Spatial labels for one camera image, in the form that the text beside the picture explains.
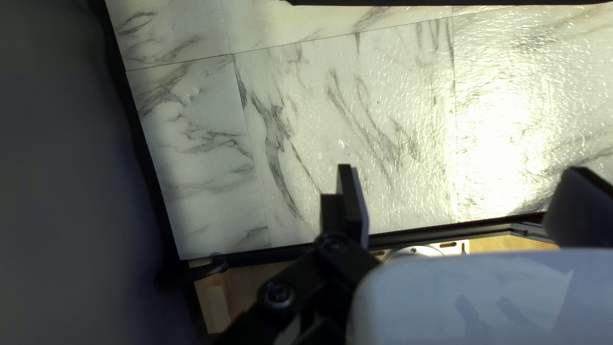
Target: gray wall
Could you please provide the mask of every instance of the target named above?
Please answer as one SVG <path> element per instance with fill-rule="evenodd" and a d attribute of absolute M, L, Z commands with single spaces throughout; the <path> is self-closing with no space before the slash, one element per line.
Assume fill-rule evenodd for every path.
<path fill-rule="evenodd" d="M 191 344 L 85 1 L 0 2 L 0 344 Z"/>

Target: wooden surface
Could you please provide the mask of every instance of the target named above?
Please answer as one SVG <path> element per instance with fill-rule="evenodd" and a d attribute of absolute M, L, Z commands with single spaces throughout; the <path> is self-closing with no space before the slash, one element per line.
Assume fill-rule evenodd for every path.
<path fill-rule="evenodd" d="M 500 251 L 512 251 L 512 250 L 545 250 L 545 249 L 558 249 L 555 244 L 549 244 L 541 241 L 535 241 L 533 239 L 503 235 L 483 237 L 470 240 L 470 253 L 480 252 L 500 252 Z"/>
<path fill-rule="evenodd" d="M 196 281 L 194 285 L 208 332 L 224 331 L 255 302 L 259 287 L 290 263 L 231 268 Z"/>
<path fill-rule="evenodd" d="M 512 250 L 557 249 L 554 244 L 534 241 L 512 235 L 494 236 L 470 240 L 469 253 L 498 252 Z M 373 252 L 382 257 L 386 252 Z M 207 259 L 194 260 L 190 266 L 206 265 Z M 289 266 L 291 262 L 271 263 L 268 265 L 231 268 L 224 273 L 215 274 L 196 281 L 196 292 L 209 333 L 224 331 L 243 311 L 256 300 L 259 287 L 275 274 Z"/>

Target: screw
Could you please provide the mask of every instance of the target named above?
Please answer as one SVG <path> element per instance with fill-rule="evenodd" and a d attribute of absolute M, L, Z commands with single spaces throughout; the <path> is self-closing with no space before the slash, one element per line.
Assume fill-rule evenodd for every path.
<path fill-rule="evenodd" d="M 265 300 L 273 308 L 289 306 L 294 301 L 294 295 L 294 289 L 287 284 L 279 282 L 266 284 Z"/>
<path fill-rule="evenodd" d="M 345 249 L 345 242 L 334 236 L 324 238 L 321 244 L 322 248 L 329 252 L 341 252 L 343 249 Z"/>

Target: marble tile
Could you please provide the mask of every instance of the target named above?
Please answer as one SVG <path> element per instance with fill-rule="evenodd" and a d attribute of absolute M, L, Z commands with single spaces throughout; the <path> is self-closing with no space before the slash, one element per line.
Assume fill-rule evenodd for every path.
<path fill-rule="evenodd" d="M 450 24 L 235 55 L 272 246 L 318 234 L 339 163 L 358 169 L 371 232 L 455 222 Z"/>
<path fill-rule="evenodd" d="M 478 12 L 504 9 L 507 7 L 512 7 L 512 5 L 508 5 L 508 6 L 452 6 L 451 12 L 453 13 L 453 16 L 458 16 L 458 15 L 473 14 L 473 13 L 478 13 Z"/>
<path fill-rule="evenodd" d="M 232 57 L 128 78 L 181 258 L 269 247 Z"/>
<path fill-rule="evenodd" d="M 450 17 L 447 7 L 291 6 L 223 0 L 233 53 Z"/>
<path fill-rule="evenodd" d="M 219 0 L 106 0 L 128 71 L 228 54 Z"/>
<path fill-rule="evenodd" d="M 462 220 L 544 210 L 571 165 L 613 179 L 613 3 L 454 17 Z"/>

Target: marble-patterned surface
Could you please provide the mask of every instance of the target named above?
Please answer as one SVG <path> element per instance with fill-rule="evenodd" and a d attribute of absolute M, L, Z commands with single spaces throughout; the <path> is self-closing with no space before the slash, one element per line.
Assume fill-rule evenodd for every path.
<path fill-rule="evenodd" d="M 451 223 L 451 20 L 235 55 L 272 246 L 311 241 L 337 164 L 371 232 Z"/>
<path fill-rule="evenodd" d="M 128 78 L 181 257 L 269 247 L 232 57 Z"/>
<path fill-rule="evenodd" d="M 106 0 L 126 70 L 230 53 L 220 0 Z"/>
<path fill-rule="evenodd" d="M 279 0 L 223 0 L 233 53 L 451 16 L 451 6 L 292 6 Z"/>
<path fill-rule="evenodd" d="M 613 3 L 454 18 L 456 210 L 543 210 L 560 173 L 613 180 Z"/>
<path fill-rule="evenodd" d="M 613 3 L 107 2 L 182 258 L 312 240 L 338 163 L 371 232 L 543 210 L 570 165 L 613 180 Z"/>
<path fill-rule="evenodd" d="M 458 16 L 458 15 L 473 14 L 473 13 L 478 13 L 478 12 L 504 9 L 505 7 L 512 7 L 512 5 L 508 5 L 508 6 L 452 6 L 451 12 L 453 16 Z"/>

